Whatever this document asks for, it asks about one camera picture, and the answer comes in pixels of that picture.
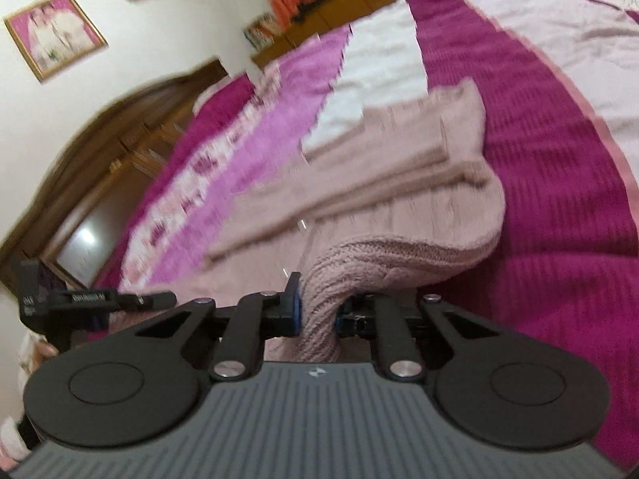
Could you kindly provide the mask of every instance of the gold picture frame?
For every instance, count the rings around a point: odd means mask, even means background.
[[[38,0],[4,25],[40,82],[108,45],[76,0]]]

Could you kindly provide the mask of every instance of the headboard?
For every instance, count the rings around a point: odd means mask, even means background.
[[[0,247],[0,279],[9,290],[17,294],[16,265],[30,258],[73,287],[90,287],[183,135],[197,96],[226,75],[214,59],[100,112],[59,156]]]

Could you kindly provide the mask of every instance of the couple in photo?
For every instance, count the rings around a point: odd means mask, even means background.
[[[29,42],[31,56],[42,71],[93,47],[82,18],[69,9],[55,9],[51,4],[31,11]]]

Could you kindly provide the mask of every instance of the gray panel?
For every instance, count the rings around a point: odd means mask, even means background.
[[[309,371],[320,367],[324,374]],[[265,363],[212,389],[199,411],[144,445],[80,451],[45,443],[15,479],[614,479],[590,445],[493,448],[443,419],[416,385],[369,363]]]

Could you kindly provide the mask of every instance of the pink knit fabric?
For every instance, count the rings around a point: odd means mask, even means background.
[[[223,307],[256,290],[283,289],[287,273],[299,270],[302,334],[271,341],[266,356],[336,360],[332,326],[349,295],[436,283],[495,247],[505,202],[481,156],[484,123],[470,79],[365,110],[338,144],[237,200],[210,265],[171,290],[180,302],[210,296]],[[112,329],[140,320],[129,316]]]

